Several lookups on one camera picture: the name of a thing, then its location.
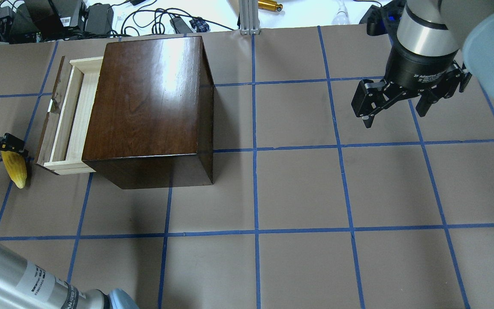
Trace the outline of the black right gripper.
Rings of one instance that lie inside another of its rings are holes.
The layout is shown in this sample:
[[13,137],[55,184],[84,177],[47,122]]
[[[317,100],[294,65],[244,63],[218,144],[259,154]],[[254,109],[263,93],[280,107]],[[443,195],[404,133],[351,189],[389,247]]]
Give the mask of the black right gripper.
[[455,61],[455,55],[429,57],[393,45],[384,78],[358,83],[351,103],[355,116],[371,128],[376,115],[394,104],[392,100],[420,96],[416,111],[425,117],[433,104],[464,92],[472,80],[472,73]]

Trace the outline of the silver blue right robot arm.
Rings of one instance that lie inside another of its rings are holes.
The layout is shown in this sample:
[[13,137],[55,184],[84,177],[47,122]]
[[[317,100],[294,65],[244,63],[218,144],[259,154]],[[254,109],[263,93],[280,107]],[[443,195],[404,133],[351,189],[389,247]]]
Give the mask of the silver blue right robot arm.
[[494,98],[494,0],[392,0],[371,6],[362,23],[369,36],[392,41],[384,77],[361,80],[353,96],[366,128],[400,100],[419,98],[424,117],[473,76]]

